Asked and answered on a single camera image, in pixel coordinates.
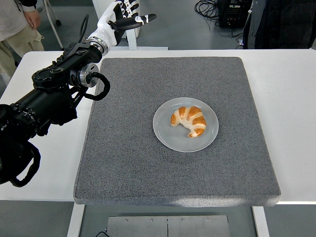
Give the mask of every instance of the croissant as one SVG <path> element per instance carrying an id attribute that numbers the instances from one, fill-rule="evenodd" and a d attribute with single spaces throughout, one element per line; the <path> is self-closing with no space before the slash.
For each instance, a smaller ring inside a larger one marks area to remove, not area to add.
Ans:
<path id="1" fill-rule="evenodd" d="M 171 116 L 171 126 L 175 127 L 182 124 L 185 128 L 191 130 L 188 137 L 201 136 L 206 128 L 206 121 L 202 111 L 195 106 L 180 107 Z"/>

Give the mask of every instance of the person's hand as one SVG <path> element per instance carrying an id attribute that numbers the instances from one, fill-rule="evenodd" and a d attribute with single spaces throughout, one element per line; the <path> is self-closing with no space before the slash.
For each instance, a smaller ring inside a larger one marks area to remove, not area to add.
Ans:
<path id="1" fill-rule="evenodd" d="M 30 12 L 25 11 L 24 16 L 34 30 L 40 26 L 40 14 L 37 10 Z"/>

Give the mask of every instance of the plate rim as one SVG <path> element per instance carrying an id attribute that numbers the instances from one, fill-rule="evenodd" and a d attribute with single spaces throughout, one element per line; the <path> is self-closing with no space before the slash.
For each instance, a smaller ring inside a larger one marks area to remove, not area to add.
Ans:
<path id="1" fill-rule="evenodd" d="M 155 122 L 155 117 L 157 116 L 157 112 L 161 109 L 162 106 L 164 106 L 164 104 L 170 103 L 170 101 L 178 100 L 178 99 L 192 99 L 192 100 L 198 101 L 198 102 L 200 102 L 200 103 L 203 103 L 205 106 L 207 106 L 207 107 L 214 113 L 214 115 L 215 115 L 215 117 L 216 117 L 216 121 L 217 121 L 217 131 L 216 131 L 216 134 L 215 134 L 215 136 L 214 136 L 214 139 L 211 140 L 211 141 L 209 142 L 209 144 L 207 144 L 205 147 L 203 147 L 203 148 L 201 148 L 201 149 L 198 149 L 198 150 L 194 150 L 194 151 L 182 151 L 182 150 L 173 148 L 173 147 L 171 147 L 170 145 L 168 145 L 168 144 L 162 139 L 162 137 L 160 136 L 160 134 L 155 130 L 155 124 L 154 124 L 154 122 Z M 201 100 L 198 100 L 198 99 L 196 99 L 196 98 L 192 98 L 192 97 L 177 97 L 177 98 L 170 99 L 170 100 L 164 102 L 163 104 L 161 104 L 161 105 L 159 106 L 159 108 L 156 110 L 156 112 L 155 112 L 155 114 L 154 114 L 154 117 L 153 117 L 153 129 L 154 129 L 154 133 L 155 133 L 156 137 L 158 138 L 158 140 L 159 140 L 162 144 L 164 144 L 166 147 L 168 147 L 169 149 L 172 149 L 172 150 L 177 151 L 177 152 L 191 153 L 191 152 L 197 152 L 197 151 L 203 150 L 204 148 L 206 148 L 206 147 L 208 147 L 210 144 L 212 144 L 212 142 L 213 142 L 213 141 L 215 140 L 215 138 L 217 137 L 217 134 L 218 134 L 218 131 L 219 131 L 219 122 L 218 122 L 218 118 L 217 118 L 216 113 L 214 112 L 214 110 L 213 110 L 207 103 L 205 103 L 205 102 L 203 102 L 203 101 L 201 101 Z"/>

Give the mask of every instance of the gray textured mat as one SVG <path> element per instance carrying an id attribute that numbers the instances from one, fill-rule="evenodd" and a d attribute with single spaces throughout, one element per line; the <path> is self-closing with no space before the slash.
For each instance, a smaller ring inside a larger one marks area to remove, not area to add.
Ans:
<path id="1" fill-rule="evenodd" d="M 278 201 L 280 190 L 240 58 L 105 59 L 101 72 L 111 90 L 93 104 L 76 203 L 201 207 Z M 177 97 L 201 100 L 218 117 L 218 135 L 201 151 L 171 150 L 154 134 L 156 110 Z"/>

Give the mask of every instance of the beige pants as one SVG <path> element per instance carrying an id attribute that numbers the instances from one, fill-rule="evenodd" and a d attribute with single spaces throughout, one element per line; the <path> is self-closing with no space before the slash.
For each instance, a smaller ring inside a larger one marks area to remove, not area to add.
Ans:
<path id="1" fill-rule="evenodd" d="M 6 73 L 11 78 L 16 70 L 13 55 L 7 45 L 9 45 L 22 58 L 24 54 L 30 51 L 44 51 L 40 40 L 40 33 L 27 25 L 16 35 L 1 41 L 0 73 Z"/>

